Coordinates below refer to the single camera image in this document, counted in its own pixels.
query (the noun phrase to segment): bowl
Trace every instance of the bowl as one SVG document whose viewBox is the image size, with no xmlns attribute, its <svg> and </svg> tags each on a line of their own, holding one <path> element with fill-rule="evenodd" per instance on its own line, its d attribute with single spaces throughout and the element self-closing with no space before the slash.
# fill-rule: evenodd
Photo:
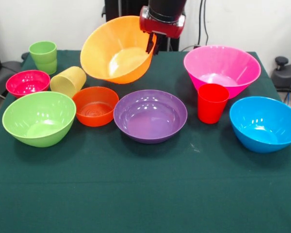
<svg viewBox="0 0 291 233">
<path fill-rule="evenodd" d="M 186 54 L 184 66 L 196 90 L 206 83 L 226 87 L 234 98 L 257 80 L 259 62 L 249 53 L 228 46 L 202 46 Z"/>
<path fill-rule="evenodd" d="M 6 89 L 17 99 L 49 88 L 50 77 L 40 70 L 26 70 L 13 75 L 6 82 Z"/>
<path fill-rule="evenodd" d="M 154 144 L 174 136 L 188 116 L 183 102 L 159 90 L 140 90 L 124 96 L 114 109 L 118 128 L 135 141 Z"/>
<path fill-rule="evenodd" d="M 229 112 L 233 130 L 249 150 L 270 153 L 291 144 L 291 108 L 267 97 L 236 101 Z"/>
<path fill-rule="evenodd" d="M 52 41 L 37 41 L 29 46 L 29 53 L 38 70 L 54 74 L 57 70 L 57 45 Z"/>
<path fill-rule="evenodd" d="M 49 147 L 63 139 L 73 123 L 76 106 L 59 92 L 43 91 L 11 103 L 3 113 L 5 130 L 34 147 Z"/>
<path fill-rule="evenodd" d="M 109 88 L 93 86 L 79 91 L 72 99 L 77 107 L 77 119 L 86 126 L 99 127 L 113 120 L 119 97 Z"/>
<path fill-rule="evenodd" d="M 146 53 L 149 34 L 138 16 L 112 19 L 97 28 L 81 49 L 81 66 L 91 77 L 112 83 L 136 81 L 148 70 L 153 49 Z"/>
</svg>

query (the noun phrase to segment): dark green tablecloth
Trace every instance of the dark green tablecloth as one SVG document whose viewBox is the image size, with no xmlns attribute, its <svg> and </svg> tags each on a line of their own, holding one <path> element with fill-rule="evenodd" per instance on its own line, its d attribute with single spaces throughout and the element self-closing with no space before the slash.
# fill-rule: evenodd
<svg viewBox="0 0 291 233">
<path fill-rule="evenodd" d="M 79 54 L 59 51 L 58 71 L 79 66 Z M 183 100 L 186 125 L 157 145 L 130 140 L 114 122 L 88 128 L 75 120 L 59 144 L 27 146 L 3 129 L 3 111 L 14 100 L 9 95 L 0 111 L 0 233 L 291 232 L 291 146 L 250 152 L 228 118 L 239 98 L 278 99 L 265 70 L 229 101 L 218 124 L 205 125 L 196 116 L 184 55 L 160 52 L 133 84 L 87 78 L 86 86 L 110 87 L 120 98 L 160 89 Z M 33 68 L 29 57 L 23 69 Z"/>
</svg>

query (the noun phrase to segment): cup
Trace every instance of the cup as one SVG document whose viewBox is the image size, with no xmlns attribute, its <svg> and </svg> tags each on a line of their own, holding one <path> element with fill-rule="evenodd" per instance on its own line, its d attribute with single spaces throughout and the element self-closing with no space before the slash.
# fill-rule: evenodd
<svg viewBox="0 0 291 233">
<path fill-rule="evenodd" d="M 219 121 L 229 97 L 228 90 L 214 83 L 207 83 L 198 89 L 197 115 L 206 124 Z"/>
<path fill-rule="evenodd" d="M 53 74 L 57 69 L 57 47 L 51 41 L 38 41 L 30 45 L 29 53 L 38 70 Z"/>
<path fill-rule="evenodd" d="M 50 89 L 72 98 L 82 89 L 85 82 L 86 74 L 80 67 L 69 67 L 50 80 Z"/>
</svg>

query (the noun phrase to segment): tipped over yellow cup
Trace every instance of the tipped over yellow cup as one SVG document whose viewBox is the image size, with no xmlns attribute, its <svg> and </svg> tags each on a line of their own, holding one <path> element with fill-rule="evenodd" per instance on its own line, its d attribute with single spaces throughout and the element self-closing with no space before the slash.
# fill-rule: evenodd
<svg viewBox="0 0 291 233">
<path fill-rule="evenodd" d="M 86 82 L 86 74 L 80 67 L 69 67 L 50 80 L 51 91 L 73 97 Z"/>
</svg>

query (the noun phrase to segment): pink bowl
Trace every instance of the pink bowl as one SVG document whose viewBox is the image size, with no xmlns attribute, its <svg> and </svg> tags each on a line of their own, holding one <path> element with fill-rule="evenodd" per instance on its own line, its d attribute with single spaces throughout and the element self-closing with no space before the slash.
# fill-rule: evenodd
<svg viewBox="0 0 291 233">
<path fill-rule="evenodd" d="M 206 83 L 226 87 L 234 98 L 261 74 L 259 62 L 249 53 L 227 46 L 202 46 L 190 51 L 184 66 L 196 88 Z"/>
<path fill-rule="evenodd" d="M 49 88 L 50 77 L 40 70 L 26 70 L 13 75 L 6 82 L 6 89 L 16 98 Z"/>
</svg>

